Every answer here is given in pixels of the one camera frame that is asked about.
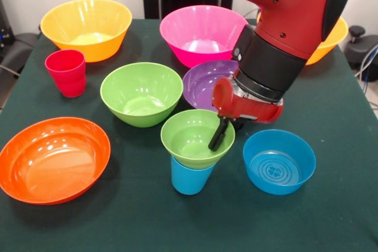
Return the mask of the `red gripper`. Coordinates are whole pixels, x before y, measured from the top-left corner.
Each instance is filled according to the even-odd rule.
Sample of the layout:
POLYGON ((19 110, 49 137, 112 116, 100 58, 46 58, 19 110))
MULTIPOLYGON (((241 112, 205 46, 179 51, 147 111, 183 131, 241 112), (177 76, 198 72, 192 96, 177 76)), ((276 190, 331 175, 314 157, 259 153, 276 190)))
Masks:
MULTIPOLYGON (((255 123, 272 123, 278 119, 284 108, 284 101, 267 102, 237 85, 232 78, 219 79, 213 89, 212 105, 220 116, 219 126, 208 144, 210 150, 217 150, 222 143, 229 120, 247 119, 255 123)), ((243 121, 235 121, 234 128, 240 130, 243 121)))

